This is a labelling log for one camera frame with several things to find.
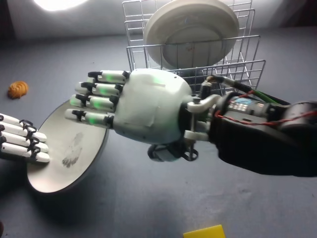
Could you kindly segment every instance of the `white wall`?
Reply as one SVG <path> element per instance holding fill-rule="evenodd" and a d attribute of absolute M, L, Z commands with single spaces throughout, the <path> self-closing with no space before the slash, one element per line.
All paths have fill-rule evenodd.
<path fill-rule="evenodd" d="M 122 1 L 89 0 L 65 11 L 45 11 L 33 0 L 8 0 L 8 5 L 17 38 L 34 39 L 125 34 Z M 253 0 L 254 28 L 284 26 L 305 2 Z"/>

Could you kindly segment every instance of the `white plate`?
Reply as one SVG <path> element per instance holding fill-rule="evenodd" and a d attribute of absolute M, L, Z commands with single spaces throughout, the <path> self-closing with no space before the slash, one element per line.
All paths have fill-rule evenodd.
<path fill-rule="evenodd" d="M 42 193 L 58 192 L 76 184 L 100 157 L 106 142 L 106 129 L 65 119 L 68 108 L 74 107 L 68 102 L 62 104 L 39 129 L 48 138 L 51 161 L 47 165 L 27 165 L 31 186 Z"/>
<path fill-rule="evenodd" d="M 148 47 L 151 58 L 168 69 L 209 66 L 219 62 L 234 47 L 239 22 L 230 7 L 218 0 L 175 0 L 158 11 L 144 30 L 146 45 L 200 41 L 208 43 Z"/>

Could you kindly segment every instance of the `table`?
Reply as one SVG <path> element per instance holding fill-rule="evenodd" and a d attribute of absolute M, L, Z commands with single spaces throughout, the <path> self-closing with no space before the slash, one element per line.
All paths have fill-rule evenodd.
<path fill-rule="evenodd" d="M 257 59 L 267 60 L 259 89 L 290 102 L 316 99 L 317 28 L 259 34 Z M 87 72 L 128 70 L 126 45 L 124 36 L 2 45 L 0 112 L 39 127 Z M 26 81 L 30 91 L 13 101 L 6 90 L 16 80 Z M 24 165 L 0 161 L 4 237 L 180 238 L 218 224 L 228 238 L 316 236 L 317 178 L 236 168 L 206 142 L 197 144 L 200 157 L 192 163 L 155 163 L 147 148 L 111 131 L 98 165 L 58 195 L 39 195 Z"/>

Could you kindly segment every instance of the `wire basket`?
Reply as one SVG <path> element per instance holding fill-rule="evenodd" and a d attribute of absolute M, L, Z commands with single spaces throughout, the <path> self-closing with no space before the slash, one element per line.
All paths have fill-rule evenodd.
<path fill-rule="evenodd" d="M 122 3 L 129 45 L 127 47 L 127 55 L 130 70 L 133 71 L 137 68 L 156 68 L 174 72 L 183 77 L 195 93 L 200 90 L 199 84 L 205 80 L 207 75 L 211 74 L 227 76 L 256 89 L 265 66 L 265 60 L 255 60 L 260 43 L 260 36 L 250 36 L 255 14 L 255 10 L 251 9 L 252 0 L 225 1 L 225 3 L 233 9 L 239 20 L 239 37 L 222 39 L 220 41 L 144 45 L 143 33 L 148 20 L 155 11 L 170 1 L 171 0 L 131 0 Z M 223 55 L 222 60 L 218 63 L 214 65 L 210 64 L 209 58 L 212 52 L 208 51 L 208 54 L 205 54 L 204 62 L 200 62 L 200 65 L 205 65 L 205 67 L 194 67 L 195 58 L 197 58 L 195 57 L 195 49 L 213 49 L 213 44 L 221 43 L 221 45 L 226 46 L 230 41 L 235 41 L 234 47 L 227 55 Z M 187 68 L 179 68 L 177 63 L 179 59 L 178 52 L 181 47 L 185 47 L 190 51 L 190 54 L 192 54 L 192 58 L 189 60 L 190 66 Z M 160 60 L 154 61 L 150 57 L 149 51 L 151 50 L 156 50 L 160 53 Z M 165 67 L 163 63 L 164 51 L 168 51 L 170 55 L 176 58 L 174 68 Z M 234 89 L 219 84 L 214 86 L 214 93 L 224 95 L 228 91 L 234 91 Z"/>

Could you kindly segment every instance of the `yellow sticky note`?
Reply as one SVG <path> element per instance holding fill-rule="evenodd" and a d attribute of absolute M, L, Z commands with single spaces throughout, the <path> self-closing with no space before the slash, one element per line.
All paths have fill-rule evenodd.
<path fill-rule="evenodd" d="M 222 225 L 208 227 L 201 230 L 187 232 L 183 235 L 184 238 L 226 238 Z"/>

